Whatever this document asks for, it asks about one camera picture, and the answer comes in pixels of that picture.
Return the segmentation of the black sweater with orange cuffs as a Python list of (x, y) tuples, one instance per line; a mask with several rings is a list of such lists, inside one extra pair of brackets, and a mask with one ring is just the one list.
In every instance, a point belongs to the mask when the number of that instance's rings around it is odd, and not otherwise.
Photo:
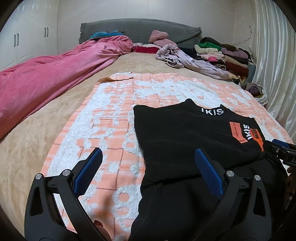
[(282, 222), (287, 172), (263, 149), (255, 119), (221, 105), (179, 104), (133, 108), (134, 129), (145, 163), (142, 198), (130, 240), (193, 240), (214, 212), (214, 196), (198, 168), (201, 150), (225, 171), (243, 178), (259, 175), (271, 210), (272, 230)]

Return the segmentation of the pile of folded clothes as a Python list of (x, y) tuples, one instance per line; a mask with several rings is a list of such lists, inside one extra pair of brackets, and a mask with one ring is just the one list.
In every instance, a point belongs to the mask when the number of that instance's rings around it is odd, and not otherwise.
[(211, 37), (193, 38), (178, 44), (190, 57), (203, 60), (214, 67), (227, 71), (242, 83), (253, 81), (256, 65), (248, 51), (230, 44), (222, 44)]

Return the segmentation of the orange white plaid blanket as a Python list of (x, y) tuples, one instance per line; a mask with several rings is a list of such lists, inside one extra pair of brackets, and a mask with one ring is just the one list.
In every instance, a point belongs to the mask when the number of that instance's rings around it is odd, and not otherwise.
[(102, 165), (79, 200), (89, 217), (100, 220), (113, 240), (127, 240), (138, 214), (144, 175), (132, 109), (136, 104), (158, 108), (189, 98), (204, 108), (223, 105), (255, 118), (269, 141), (291, 142), (287, 131), (250, 93), (232, 84), (177, 73), (116, 73), (110, 82), (97, 82), (69, 118), (46, 157), (42, 173), (56, 176), (100, 148)]

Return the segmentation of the floral laundry basket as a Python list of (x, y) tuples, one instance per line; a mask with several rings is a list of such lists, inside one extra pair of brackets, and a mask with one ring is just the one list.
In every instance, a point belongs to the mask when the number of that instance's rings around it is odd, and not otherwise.
[(262, 106), (268, 103), (268, 97), (265, 89), (255, 83), (244, 82), (240, 84), (240, 87), (249, 92)]

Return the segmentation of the beige bed sheet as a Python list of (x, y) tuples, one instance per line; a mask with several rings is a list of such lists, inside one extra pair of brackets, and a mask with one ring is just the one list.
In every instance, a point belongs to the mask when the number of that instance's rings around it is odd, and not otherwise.
[(129, 53), (46, 104), (17, 125), (1, 140), (1, 207), (15, 228), (23, 233), (27, 198), (34, 176), (74, 111), (92, 92), (98, 80), (119, 72), (178, 73), (213, 84), (238, 88), (233, 82), (216, 80), (192, 70), (176, 69), (153, 54)]

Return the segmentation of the white satin curtain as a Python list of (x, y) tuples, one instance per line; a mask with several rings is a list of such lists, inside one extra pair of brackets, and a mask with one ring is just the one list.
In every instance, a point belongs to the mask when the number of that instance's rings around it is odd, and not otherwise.
[(267, 111), (295, 140), (295, 30), (274, 1), (252, 1), (250, 49), (254, 82), (268, 98)]

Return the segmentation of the pink velvet duvet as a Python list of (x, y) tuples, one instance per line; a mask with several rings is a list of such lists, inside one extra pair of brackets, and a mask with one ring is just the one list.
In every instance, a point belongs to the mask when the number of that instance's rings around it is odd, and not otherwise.
[(132, 48), (129, 37), (112, 36), (86, 41), (61, 55), (32, 58), (1, 71), (1, 137)]

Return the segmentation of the lilac crumpled garment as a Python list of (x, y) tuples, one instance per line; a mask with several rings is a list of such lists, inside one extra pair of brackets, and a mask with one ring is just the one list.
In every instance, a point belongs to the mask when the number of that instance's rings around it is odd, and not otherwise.
[(167, 44), (156, 53), (156, 59), (164, 61), (173, 68), (187, 68), (217, 80), (239, 79), (236, 75), (214, 67), (204, 60), (195, 60), (178, 47)]

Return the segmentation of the grey headboard cover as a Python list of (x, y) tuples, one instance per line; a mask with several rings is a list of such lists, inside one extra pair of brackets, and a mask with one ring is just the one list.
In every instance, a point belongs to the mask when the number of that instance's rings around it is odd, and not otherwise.
[(153, 20), (153, 19), (111, 19), (91, 23), (82, 23), (80, 26), (79, 43), (87, 41), (96, 32), (124, 32), (134, 43), (147, 44), (153, 30), (168, 33), (168, 39), (179, 47), (192, 48), (200, 42), (202, 29), (184, 24)]

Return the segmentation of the red cloth near pillows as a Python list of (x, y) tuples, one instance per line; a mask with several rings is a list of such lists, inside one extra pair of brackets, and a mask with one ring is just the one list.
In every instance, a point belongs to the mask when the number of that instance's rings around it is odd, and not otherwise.
[(145, 53), (145, 54), (156, 54), (159, 51), (159, 47), (156, 46), (133, 46), (133, 52)]

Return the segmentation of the pink fluffy pillow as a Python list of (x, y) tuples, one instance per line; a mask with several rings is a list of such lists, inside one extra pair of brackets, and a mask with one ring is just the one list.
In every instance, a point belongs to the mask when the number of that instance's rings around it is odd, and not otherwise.
[(168, 39), (168, 33), (161, 32), (158, 30), (153, 30), (150, 37), (149, 37), (149, 43), (155, 44), (159, 47), (164, 47), (165, 45), (174, 45), (177, 47), (177, 44), (171, 40)]

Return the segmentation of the white wardrobe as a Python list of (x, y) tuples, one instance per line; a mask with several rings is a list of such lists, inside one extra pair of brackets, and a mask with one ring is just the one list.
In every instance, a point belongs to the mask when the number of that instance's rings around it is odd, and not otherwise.
[(22, 1), (1, 30), (1, 70), (58, 54), (59, 1)]

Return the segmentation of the blue garment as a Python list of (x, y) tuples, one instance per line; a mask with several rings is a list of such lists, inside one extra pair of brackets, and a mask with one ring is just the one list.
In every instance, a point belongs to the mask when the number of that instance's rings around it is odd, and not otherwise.
[(113, 36), (120, 36), (120, 35), (123, 35), (124, 33), (125, 32), (121, 32), (118, 30), (113, 30), (111, 32), (100, 31), (91, 35), (88, 40), (99, 40), (99, 39), (109, 38)]

